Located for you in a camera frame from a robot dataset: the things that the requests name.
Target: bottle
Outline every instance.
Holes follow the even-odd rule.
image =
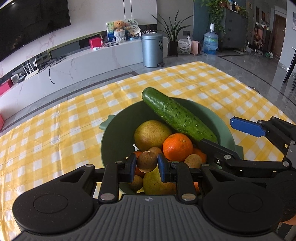
[[[203,52],[216,54],[218,49],[218,35],[214,32],[214,24],[211,23],[210,31],[204,34]]]

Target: cable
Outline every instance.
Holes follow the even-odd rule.
[[[49,74],[49,80],[53,83],[52,79],[50,78],[50,67],[52,66],[52,64],[49,66],[49,71],[48,71],[48,74]]]
[[[38,73],[41,73],[42,71],[46,70],[47,67],[49,66],[49,70],[48,70],[48,75],[49,75],[49,80],[50,82],[52,82],[53,84],[55,84],[51,77],[50,77],[50,68],[53,66],[53,65],[56,65],[56,64],[59,64],[60,62],[62,62],[63,60],[66,59],[66,55],[63,55],[63,56],[60,56],[60,57],[56,57],[53,59],[53,61],[51,63],[44,63],[44,67],[41,69],[41,71],[39,71]]]
[[[202,56],[207,56],[207,53],[204,52],[204,51],[201,51],[201,52],[200,52],[200,55],[202,55]]]

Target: picture frame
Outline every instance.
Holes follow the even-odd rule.
[[[270,22],[270,13],[267,13],[266,22],[267,22],[267,23],[269,23],[269,22]]]
[[[263,11],[262,11],[262,17],[261,17],[261,20],[262,20],[263,22],[265,22],[265,12],[263,12]]]
[[[293,29],[296,30],[296,13],[293,13]]]

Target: red box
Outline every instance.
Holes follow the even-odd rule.
[[[4,125],[4,120],[3,120],[2,116],[0,115],[0,130],[2,129],[3,125]]]
[[[93,49],[94,47],[102,47],[102,39],[99,37],[89,40],[89,45]]]
[[[2,85],[0,85],[0,95],[2,95],[5,91],[9,90],[13,85],[11,79],[6,80]]]

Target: white vase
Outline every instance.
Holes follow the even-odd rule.
[[[116,37],[115,41],[117,43],[123,43],[126,41],[126,32],[122,31],[114,31],[114,36]]]

